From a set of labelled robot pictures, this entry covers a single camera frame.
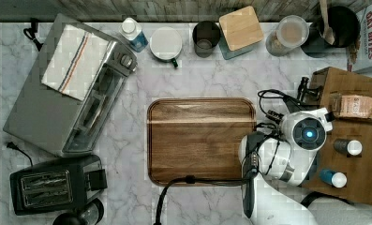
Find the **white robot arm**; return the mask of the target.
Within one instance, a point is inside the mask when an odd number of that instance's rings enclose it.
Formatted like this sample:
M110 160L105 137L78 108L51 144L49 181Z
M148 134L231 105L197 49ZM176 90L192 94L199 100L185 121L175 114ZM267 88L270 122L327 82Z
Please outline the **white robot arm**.
M287 113L239 146L244 214L253 225L372 225L372 144L335 149L326 108Z

